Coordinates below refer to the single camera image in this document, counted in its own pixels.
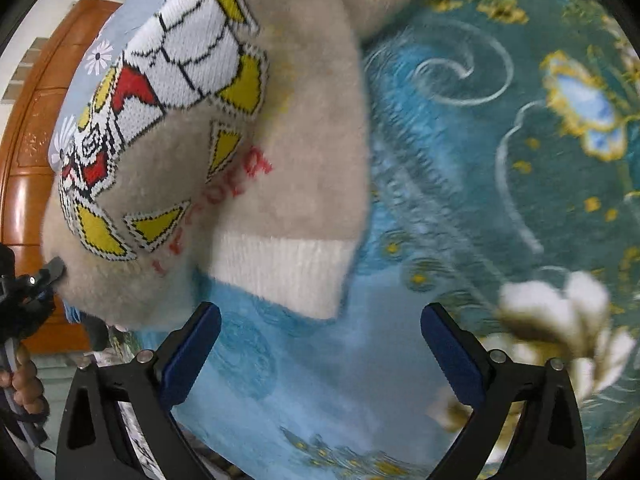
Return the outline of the person's left hand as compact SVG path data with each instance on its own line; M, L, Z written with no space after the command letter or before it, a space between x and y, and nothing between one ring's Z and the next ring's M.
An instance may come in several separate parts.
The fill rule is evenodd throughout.
M17 369L10 372L2 367L0 387L14 390L14 402L28 414L39 415L46 410L46 399L43 397L43 385L37 377L37 367L32 362L28 350L20 344L15 353Z

